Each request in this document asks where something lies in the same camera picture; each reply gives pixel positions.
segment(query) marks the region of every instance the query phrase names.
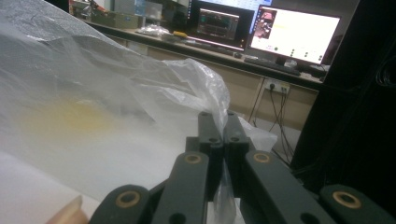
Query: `yellow object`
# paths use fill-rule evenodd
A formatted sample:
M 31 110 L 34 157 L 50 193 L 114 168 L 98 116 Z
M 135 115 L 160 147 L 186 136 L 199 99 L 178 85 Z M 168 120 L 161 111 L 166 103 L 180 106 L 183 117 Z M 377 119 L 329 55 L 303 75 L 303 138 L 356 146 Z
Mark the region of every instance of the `yellow object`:
M 108 133 L 114 119 L 98 103 L 61 97 L 29 110 L 19 119 L 22 129 L 46 141 L 73 141 Z
M 186 34 L 184 34 L 184 33 L 182 33 L 182 32 L 178 32 L 178 31 L 174 31 L 174 35 L 177 35 L 177 36 L 181 36 L 181 37 L 187 38 L 187 35 L 186 35 Z

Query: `monitor screen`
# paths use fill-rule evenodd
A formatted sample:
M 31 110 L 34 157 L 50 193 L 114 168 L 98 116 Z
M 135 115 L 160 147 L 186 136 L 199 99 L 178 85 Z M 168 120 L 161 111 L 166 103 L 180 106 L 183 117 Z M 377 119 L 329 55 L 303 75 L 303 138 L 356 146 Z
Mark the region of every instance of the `monitor screen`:
M 228 7 L 239 7 L 247 10 L 253 10 L 254 16 L 250 24 L 250 30 L 249 30 L 250 33 L 253 31 L 253 25 L 254 25 L 254 21 L 256 20 L 257 8 L 259 7 L 259 5 L 271 6 L 272 3 L 272 0 L 200 0 L 200 1 L 224 5 Z
M 244 50 L 254 11 L 192 0 L 187 28 L 189 39 L 215 47 Z
M 259 6 L 248 47 L 321 64 L 340 18 Z

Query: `white surface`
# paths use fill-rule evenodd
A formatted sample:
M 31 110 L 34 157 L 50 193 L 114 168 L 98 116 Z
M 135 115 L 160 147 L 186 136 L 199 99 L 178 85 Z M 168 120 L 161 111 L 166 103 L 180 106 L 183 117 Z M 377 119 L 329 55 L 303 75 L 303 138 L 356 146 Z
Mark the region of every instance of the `white surface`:
M 260 129 L 263 129 L 263 130 L 270 130 L 271 127 L 273 126 L 273 124 L 274 124 L 273 122 L 270 122 L 267 120 L 256 119 L 257 127 Z M 284 127 L 284 130 L 285 130 L 286 137 L 290 143 L 290 146 L 294 150 L 297 146 L 298 140 L 300 139 L 301 131 L 292 129 L 289 127 Z M 271 133 L 274 133 L 276 136 L 278 136 L 278 139 L 277 139 L 276 143 L 274 144 L 273 149 L 280 155 L 284 155 L 285 151 L 283 150 L 284 146 L 282 145 L 281 131 L 280 131 L 279 125 L 276 124 L 274 126 L 274 128 L 272 129 Z
M 80 193 L 0 151 L 0 223 L 45 223 Z M 99 202 L 83 195 L 91 217 Z

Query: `black panel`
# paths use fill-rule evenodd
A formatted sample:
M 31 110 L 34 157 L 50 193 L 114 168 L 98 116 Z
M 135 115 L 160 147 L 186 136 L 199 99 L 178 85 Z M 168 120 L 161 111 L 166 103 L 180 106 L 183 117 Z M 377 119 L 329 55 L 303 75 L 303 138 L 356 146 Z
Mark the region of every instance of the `black panel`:
M 375 76 L 396 55 L 395 1 L 360 1 L 291 163 L 314 192 L 344 184 L 396 216 L 396 90 Z
M 53 4 L 54 6 L 60 8 L 65 12 L 69 12 L 69 0 L 45 0 L 45 1 Z

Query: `black cable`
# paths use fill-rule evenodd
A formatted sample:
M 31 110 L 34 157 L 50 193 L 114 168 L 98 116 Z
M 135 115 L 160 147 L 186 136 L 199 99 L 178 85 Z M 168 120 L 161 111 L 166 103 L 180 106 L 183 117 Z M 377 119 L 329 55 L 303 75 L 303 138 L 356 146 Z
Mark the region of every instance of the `black cable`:
M 270 90 L 270 96 L 271 96 L 271 102 L 272 102 L 273 109 L 274 109 L 275 116 L 276 116 L 276 120 L 274 122 L 274 125 L 277 123 L 279 125 L 279 127 L 281 127 L 281 124 L 279 123 L 279 121 L 280 121 L 279 115 L 280 115 L 280 113 L 282 111 L 282 107 L 283 107 L 283 104 L 284 104 L 284 102 L 283 102 L 283 94 L 282 94 L 282 101 L 281 101 L 281 107 L 280 107 L 279 115 L 276 112 L 275 101 L 274 101 L 274 97 L 273 97 L 273 89 Z M 288 161 L 288 165 L 289 165 L 290 164 L 289 153 L 286 151 L 285 147 L 283 146 L 282 132 L 281 132 L 281 143 L 282 143 L 283 152 L 285 153 L 286 160 Z
M 254 117 L 254 119 L 253 119 L 253 126 L 254 126 L 255 128 L 257 128 L 256 117 Z
M 313 172 L 317 169 L 318 164 L 316 162 L 307 165 L 303 168 L 297 169 L 297 170 L 291 170 L 291 174 L 294 175 L 294 177 L 298 178 L 299 176 L 307 175 L 309 172 Z
M 290 166 L 288 162 L 286 162 L 274 149 L 271 150 L 278 159 L 280 159 L 283 163 L 285 163 L 285 165 L 287 165 L 288 167 Z
M 320 65 L 320 67 L 322 67 L 323 72 L 326 72 L 326 69 L 323 67 L 323 65 Z
M 274 122 L 274 123 L 273 123 L 273 126 L 271 126 L 271 128 L 270 128 L 270 131 L 269 131 L 269 132 L 271 132 L 271 131 L 273 130 L 273 128 L 275 127 L 275 125 L 276 125 L 276 122 Z
M 279 121 L 279 128 L 281 131 L 281 138 L 282 138 L 282 147 L 287 147 L 287 150 L 289 152 L 289 154 L 291 156 L 293 156 L 294 152 L 291 148 L 291 145 L 289 143 L 289 140 L 286 136 L 286 132 L 285 132 L 285 126 L 284 126 L 284 118 L 285 118 L 285 114 L 286 114 L 286 110 L 285 110 L 285 104 L 286 104 L 286 100 L 287 100 L 287 94 L 285 93 L 285 90 L 282 89 L 282 106 L 281 106 L 281 116 L 280 116 L 280 121 Z

